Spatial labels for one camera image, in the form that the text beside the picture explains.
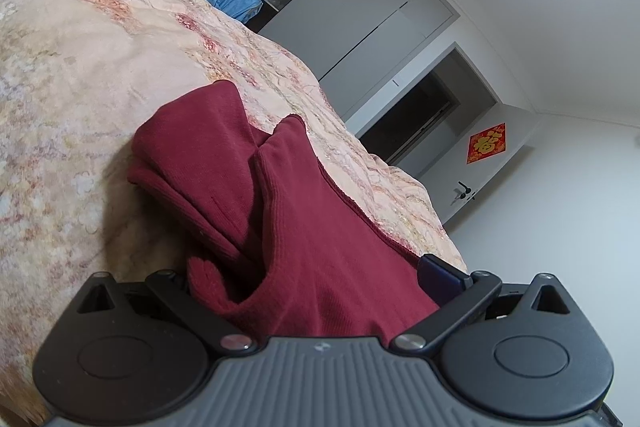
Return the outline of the dark red knit garment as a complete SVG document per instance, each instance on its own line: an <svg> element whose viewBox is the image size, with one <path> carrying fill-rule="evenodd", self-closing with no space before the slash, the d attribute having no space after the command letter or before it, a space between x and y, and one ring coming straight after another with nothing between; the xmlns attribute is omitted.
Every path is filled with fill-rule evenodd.
<svg viewBox="0 0 640 427"><path fill-rule="evenodd" d="M194 236L193 297L241 331L388 341L436 310L416 256L331 180L302 118L259 130L218 81L161 107L132 153L130 182Z"/></svg>

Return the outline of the grey built-in wardrobe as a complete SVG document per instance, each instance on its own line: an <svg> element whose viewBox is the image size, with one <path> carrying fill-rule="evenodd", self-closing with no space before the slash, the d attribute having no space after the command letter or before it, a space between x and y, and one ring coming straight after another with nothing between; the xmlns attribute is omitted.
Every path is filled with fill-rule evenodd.
<svg viewBox="0 0 640 427"><path fill-rule="evenodd" d="M253 23L298 56L342 119L458 17L446 0L262 0Z"/></svg>

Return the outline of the white room door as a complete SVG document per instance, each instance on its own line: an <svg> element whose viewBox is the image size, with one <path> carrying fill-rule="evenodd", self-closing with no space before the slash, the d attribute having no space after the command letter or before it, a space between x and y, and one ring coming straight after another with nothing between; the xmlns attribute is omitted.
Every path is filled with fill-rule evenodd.
<svg viewBox="0 0 640 427"><path fill-rule="evenodd" d="M469 137L496 124L506 123L506 150L487 159L466 163ZM465 205L451 205L454 199L454 189L462 181L477 193L518 153L533 135L541 122L537 114L525 109L496 104L491 107L473 126L462 135L462 138L442 156L428 172L426 181L430 182L427 189L431 202L444 225Z"/></svg>

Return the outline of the floral peach bed quilt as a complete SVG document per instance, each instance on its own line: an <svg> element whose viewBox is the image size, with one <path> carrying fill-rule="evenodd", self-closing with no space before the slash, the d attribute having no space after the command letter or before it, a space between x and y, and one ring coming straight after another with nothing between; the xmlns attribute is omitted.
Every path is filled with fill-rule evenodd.
<svg viewBox="0 0 640 427"><path fill-rule="evenodd" d="M309 68L205 0L1 0L1 420L48 412L32 362L82 282L172 265L177 236L127 180L164 104L234 82L250 121L305 121L314 153L388 236L462 267L425 188L370 155Z"/></svg>

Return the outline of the red fu door decoration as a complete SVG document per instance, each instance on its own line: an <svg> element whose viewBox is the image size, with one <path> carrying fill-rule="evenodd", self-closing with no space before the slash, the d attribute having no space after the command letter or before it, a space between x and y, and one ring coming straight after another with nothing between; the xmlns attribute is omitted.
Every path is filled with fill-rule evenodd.
<svg viewBox="0 0 640 427"><path fill-rule="evenodd" d="M506 150L506 123L496 124L469 137L466 163L487 159Z"/></svg>

